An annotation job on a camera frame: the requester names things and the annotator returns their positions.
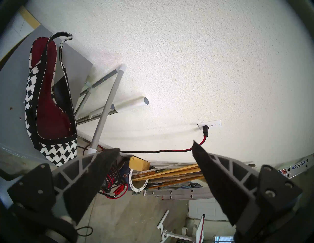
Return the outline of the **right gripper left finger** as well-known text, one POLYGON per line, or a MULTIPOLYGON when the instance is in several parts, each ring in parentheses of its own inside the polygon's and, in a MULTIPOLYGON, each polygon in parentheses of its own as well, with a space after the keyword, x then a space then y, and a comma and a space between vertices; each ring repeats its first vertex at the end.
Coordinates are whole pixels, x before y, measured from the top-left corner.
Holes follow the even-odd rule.
POLYGON ((43 163, 8 188, 13 203, 55 217, 69 216, 78 224, 100 190, 119 148, 105 149, 72 159, 51 171, 43 163))

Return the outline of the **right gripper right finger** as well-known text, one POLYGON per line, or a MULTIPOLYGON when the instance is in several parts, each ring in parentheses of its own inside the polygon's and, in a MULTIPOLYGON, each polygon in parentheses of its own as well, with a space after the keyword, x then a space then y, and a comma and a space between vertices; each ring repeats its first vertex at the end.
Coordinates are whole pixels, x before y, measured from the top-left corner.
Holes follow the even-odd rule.
POLYGON ((259 233, 289 212, 302 194, 270 165, 258 172, 241 161, 210 154, 195 141, 191 149, 212 195, 240 233, 259 233))

